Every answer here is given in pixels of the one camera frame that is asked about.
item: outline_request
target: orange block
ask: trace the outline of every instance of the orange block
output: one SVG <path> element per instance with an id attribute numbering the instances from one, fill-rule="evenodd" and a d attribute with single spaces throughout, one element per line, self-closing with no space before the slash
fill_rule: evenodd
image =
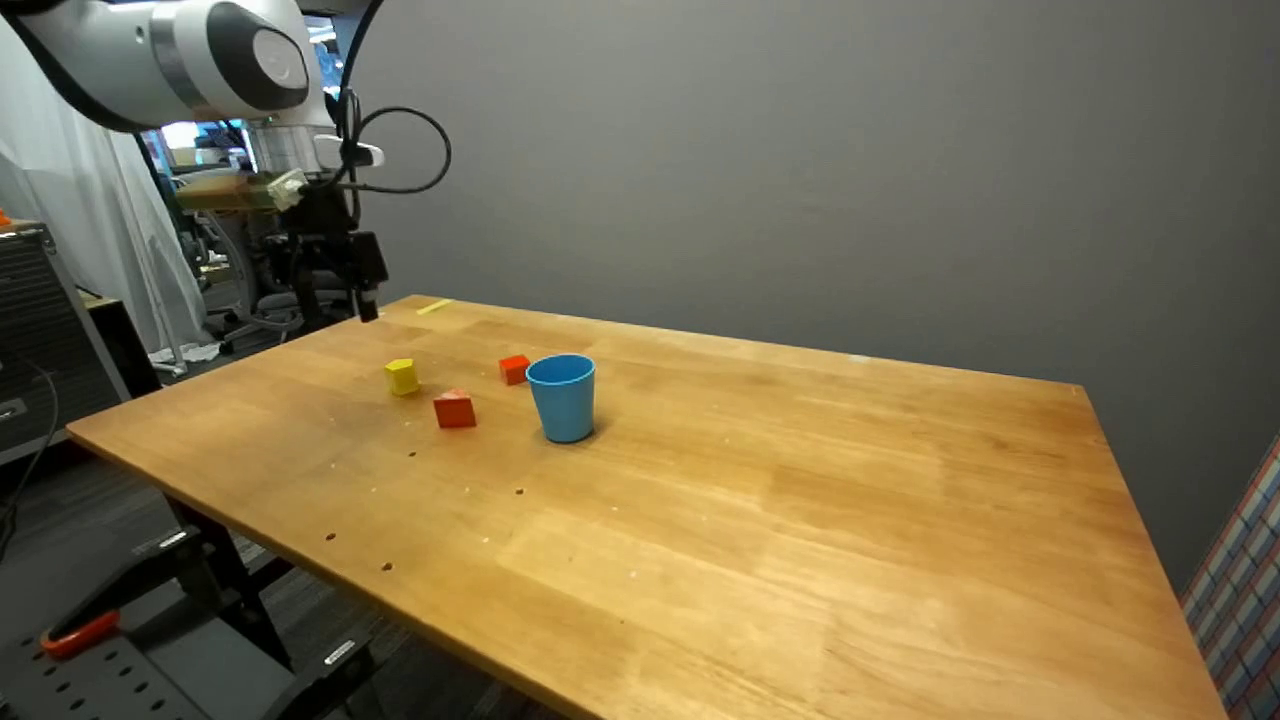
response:
<path id="1" fill-rule="evenodd" d="M 530 355 L 505 355 L 495 358 L 495 366 L 505 372 L 509 383 L 525 383 Z"/>
<path id="2" fill-rule="evenodd" d="M 463 390 L 439 390 L 435 398 L 439 428 L 477 428 L 477 404 Z"/>

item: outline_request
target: tabletop surface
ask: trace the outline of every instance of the tabletop surface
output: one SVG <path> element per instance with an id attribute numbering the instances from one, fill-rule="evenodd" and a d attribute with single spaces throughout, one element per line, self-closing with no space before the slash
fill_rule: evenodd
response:
<path id="1" fill-rule="evenodd" d="M 598 355 L 602 432 L 509 353 Z M 1073 383 L 408 294 L 71 437 L 590 715 L 1220 715 Z"/>

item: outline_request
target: white wall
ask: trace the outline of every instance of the white wall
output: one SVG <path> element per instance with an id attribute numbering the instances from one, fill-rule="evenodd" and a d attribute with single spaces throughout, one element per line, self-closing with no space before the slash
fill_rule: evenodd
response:
<path id="1" fill-rule="evenodd" d="M 462 150 L 392 289 L 1082 381 L 1177 581 L 1280 432 L 1278 0 L 392 0 L 358 90 Z"/>

